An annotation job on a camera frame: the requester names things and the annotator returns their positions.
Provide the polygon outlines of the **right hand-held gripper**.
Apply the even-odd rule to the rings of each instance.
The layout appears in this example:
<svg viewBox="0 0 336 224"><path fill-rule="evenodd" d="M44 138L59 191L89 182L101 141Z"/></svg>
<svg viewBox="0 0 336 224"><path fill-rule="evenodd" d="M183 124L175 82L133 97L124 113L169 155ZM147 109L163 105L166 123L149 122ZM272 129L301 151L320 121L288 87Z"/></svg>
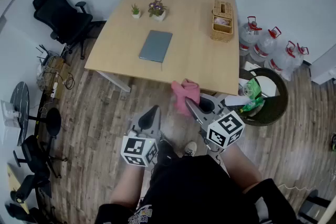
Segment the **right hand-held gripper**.
<svg viewBox="0 0 336 224"><path fill-rule="evenodd" d="M245 123L239 115L235 111L229 112L212 95L201 93L199 104L186 97L185 105L192 117L202 124L205 138L224 150L237 142L245 129ZM212 116L212 119L207 121L207 116Z"/></svg>

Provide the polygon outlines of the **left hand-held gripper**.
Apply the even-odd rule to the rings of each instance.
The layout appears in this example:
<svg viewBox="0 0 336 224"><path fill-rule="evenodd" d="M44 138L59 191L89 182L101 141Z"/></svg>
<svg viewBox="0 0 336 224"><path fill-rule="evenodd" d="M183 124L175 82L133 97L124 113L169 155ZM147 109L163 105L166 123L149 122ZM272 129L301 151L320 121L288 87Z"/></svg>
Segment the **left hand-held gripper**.
<svg viewBox="0 0 336 224"><path fill-rule="evenodd" d="M161 109L158 105L144 109L134 116L131 130L123 137L121 156L135 166L148 167L159 151L161 138Z"/></svg>

